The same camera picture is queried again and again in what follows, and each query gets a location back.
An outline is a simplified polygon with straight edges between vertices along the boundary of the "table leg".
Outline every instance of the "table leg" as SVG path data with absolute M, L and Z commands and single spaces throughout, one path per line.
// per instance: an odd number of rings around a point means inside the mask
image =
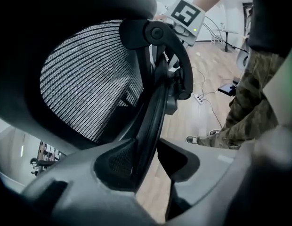
M 226 32 L 226 42 L 227 42 L 227 35 L 228 35 L 228 32 Z M 226 43 L 226 46 L 225 46 L 225 52 L 227 52 L 227 43 Z

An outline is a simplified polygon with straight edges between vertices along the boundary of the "mesh panel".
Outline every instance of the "mesh panel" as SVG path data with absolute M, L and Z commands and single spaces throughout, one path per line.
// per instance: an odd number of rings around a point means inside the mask
M 136 54 L 121 44 L 120 23 L 103 22 L 75 34 L 51 53 L 41 71 L 47 106 L 93 141 L 115 109 L 133 109 L 143 90 Z

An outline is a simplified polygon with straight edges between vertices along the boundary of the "black shirt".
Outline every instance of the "black shirt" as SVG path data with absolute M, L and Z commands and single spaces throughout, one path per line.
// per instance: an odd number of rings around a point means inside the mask
M 248 45 L 287 56 L 292 47 L 292 0 L 253 0 Z

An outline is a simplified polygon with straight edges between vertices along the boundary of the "power strip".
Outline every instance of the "power strip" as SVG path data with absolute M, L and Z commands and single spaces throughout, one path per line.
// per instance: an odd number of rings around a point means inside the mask
M 203 98 L 201 98 L 199 95 L 194 95 L 195 100 L 197 100 L 197 102 L 202 105 L 203 104 Z

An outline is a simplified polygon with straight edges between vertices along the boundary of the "camouflage pants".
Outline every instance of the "camouflage pants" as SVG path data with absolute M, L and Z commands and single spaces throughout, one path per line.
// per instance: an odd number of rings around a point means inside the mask
M 224 127 L 213 136 L 198 137 L 197 144 L 238 149 L 242 142 L 258 138 L 277 125 L 276 116 L 262 90 L 284 59 L 277 54 L 254 50 L 249 58 Z

